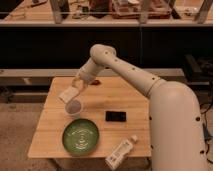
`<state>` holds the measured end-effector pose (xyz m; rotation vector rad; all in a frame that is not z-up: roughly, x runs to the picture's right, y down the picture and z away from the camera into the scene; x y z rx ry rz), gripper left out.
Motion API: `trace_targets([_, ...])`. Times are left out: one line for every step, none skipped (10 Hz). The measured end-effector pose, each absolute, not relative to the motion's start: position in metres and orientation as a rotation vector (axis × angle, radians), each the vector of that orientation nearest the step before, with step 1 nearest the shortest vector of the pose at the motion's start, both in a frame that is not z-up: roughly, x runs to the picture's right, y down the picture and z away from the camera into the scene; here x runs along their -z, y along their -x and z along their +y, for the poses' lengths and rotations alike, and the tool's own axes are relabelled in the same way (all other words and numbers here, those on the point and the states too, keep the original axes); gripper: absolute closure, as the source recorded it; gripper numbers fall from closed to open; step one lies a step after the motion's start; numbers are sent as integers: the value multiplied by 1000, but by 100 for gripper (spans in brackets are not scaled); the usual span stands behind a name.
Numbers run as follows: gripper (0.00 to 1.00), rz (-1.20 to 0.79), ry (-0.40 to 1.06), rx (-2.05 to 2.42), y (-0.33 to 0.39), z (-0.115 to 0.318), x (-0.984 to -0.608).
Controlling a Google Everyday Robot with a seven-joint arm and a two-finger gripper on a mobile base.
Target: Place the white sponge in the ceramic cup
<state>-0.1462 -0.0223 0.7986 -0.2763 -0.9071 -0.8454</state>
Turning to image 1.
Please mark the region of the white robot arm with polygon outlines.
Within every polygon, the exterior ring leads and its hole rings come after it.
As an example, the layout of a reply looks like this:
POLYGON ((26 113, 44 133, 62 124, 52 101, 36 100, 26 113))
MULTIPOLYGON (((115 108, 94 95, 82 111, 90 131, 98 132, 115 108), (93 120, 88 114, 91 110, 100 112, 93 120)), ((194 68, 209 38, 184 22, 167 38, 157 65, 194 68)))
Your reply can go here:
POLYGON ((149 99, 152 171, 208 171, 200 106, 185 84, 166 81, 95 44, 73 84, 81 89, 110 68, 149 99))

